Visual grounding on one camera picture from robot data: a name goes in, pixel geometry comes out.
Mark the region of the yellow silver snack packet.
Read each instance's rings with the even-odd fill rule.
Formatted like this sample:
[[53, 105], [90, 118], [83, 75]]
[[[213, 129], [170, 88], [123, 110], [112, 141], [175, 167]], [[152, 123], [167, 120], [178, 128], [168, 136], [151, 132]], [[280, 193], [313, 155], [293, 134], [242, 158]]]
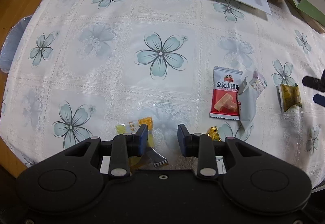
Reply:
[[130, 170], [159, 169], [167, 166], [167, 158], [154, 149], [153, 120], [145, 117], [137, 121], [130, 121], [116, 125], [118, 134], [131, 134], [127, 140]]

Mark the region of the brown patterned snack packet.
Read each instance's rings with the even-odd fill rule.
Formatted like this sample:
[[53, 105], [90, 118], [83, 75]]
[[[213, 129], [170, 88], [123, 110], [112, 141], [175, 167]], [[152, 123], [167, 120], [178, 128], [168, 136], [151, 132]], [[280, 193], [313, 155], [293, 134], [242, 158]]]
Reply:
[[221, 139], [220, 135], [219, 135], [219, 131], [218, 131], [218, 128], [216, 126], [210, 127], [207, 130], [207, 136], [209, 136], [213, 141], [218, 141], [218, 142], [223, 141]]

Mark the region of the olive gold snack packet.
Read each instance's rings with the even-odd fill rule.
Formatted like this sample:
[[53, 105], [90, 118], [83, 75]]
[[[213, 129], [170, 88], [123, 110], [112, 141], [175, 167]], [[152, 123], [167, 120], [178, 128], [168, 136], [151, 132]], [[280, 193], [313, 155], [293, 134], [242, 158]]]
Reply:
[[282, 113], [288, 111], [291, 107], [302, 107], [299, 86], [279, 84], [278, 91], [280, 96], [280, 108]]

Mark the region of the pastel white snack packet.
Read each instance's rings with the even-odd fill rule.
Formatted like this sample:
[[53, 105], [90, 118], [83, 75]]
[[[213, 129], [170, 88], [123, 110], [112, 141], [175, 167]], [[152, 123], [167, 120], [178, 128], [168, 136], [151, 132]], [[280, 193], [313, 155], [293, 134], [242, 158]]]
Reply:
[[255, 92], [255, 98], [259, 98], [261, 93], [265, 90], [267, 87], [267, 82], [264, 78], [264, 76], [257, 70], [254, 71], [253, 77], [249, 84], [252, 86], [253, 91]]

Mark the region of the red white hawthorn packet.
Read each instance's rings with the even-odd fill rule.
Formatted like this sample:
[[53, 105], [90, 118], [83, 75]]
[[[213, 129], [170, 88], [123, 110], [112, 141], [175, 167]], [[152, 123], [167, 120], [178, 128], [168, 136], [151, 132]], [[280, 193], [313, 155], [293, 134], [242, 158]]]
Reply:
[[213, 70], [213, 96], [210, 116], [239, 120], [237, 93], [241, 84], [242, 71], [215, 66]]

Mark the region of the grey white snack packet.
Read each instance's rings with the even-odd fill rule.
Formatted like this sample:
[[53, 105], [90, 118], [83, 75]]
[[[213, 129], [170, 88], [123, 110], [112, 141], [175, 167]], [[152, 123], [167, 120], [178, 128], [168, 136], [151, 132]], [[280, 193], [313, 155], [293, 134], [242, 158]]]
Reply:
[[248, 130], [256, 115], [256, 92], [252, 85], [244, 78], [237, 93], [239, 118], [244, 130]]

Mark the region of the white floral lace tablecloth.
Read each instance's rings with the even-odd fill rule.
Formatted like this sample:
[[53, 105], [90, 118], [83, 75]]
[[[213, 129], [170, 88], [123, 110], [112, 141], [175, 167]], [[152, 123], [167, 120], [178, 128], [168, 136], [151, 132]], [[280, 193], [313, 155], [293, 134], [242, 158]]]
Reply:
[[[258, 70], [267, 87], [252, 127], [212, 118], [213, 69]], [[27, 166], [90, 136], [150, 117], [170, 168], [177, 126], [233, 136], [324, 180], [324, 108], [301, 86], [302, 107], [280, 109], [278, 85], [324, 70], [324, 37], [287, 5], [271, 13], [233, 0], [42, 0], [12, 62], [1, 137]]]

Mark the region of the grey chair cushion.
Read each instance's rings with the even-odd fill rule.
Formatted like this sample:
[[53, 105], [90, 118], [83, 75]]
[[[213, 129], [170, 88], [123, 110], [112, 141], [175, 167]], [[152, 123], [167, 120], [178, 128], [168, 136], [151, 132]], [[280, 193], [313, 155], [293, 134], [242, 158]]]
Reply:
[[9, 73], [19, 42], [33, 16], [29, 15], [20, 19], [8, 32], [1, 49], [1, 71]]

